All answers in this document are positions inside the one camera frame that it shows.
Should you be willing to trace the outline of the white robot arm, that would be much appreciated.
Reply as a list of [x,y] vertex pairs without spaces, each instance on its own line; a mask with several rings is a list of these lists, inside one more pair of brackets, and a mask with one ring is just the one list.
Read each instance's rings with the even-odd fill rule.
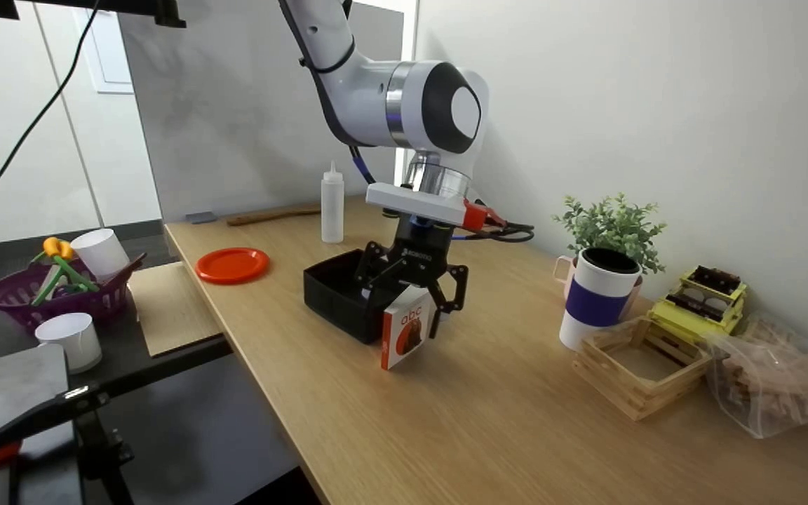
[[[466,153],[482,126],[482,79],[449,62],[376,62],[357,51],[350,0],[278,0],[310,72],[322,115],[368,180],[364,199],[399,216],[396,241],[341,251],[303,271],[303,299],[358,342],[376,342],[381,312],[406,289],[431,295],[431,327],[466,302],[469,268],[449,264],[452,232],[479,230],[489,213],[458,187],[441,192],[445,153]],[[416,187],[376,182],[361,145],[413,149]]]

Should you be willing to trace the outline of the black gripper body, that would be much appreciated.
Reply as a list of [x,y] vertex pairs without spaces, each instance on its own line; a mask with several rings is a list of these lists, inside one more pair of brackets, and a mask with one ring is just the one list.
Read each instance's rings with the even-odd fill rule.
[[452,232],[452,223],[400,216],[389,247],[364,244],[358,276],[392,268],[399,286],[423,286],[430,290],[431,282],[441,282],[442,295],[452,296],[453,281],[463,281],[463,289],[469,281],[469,265],[449,260]]

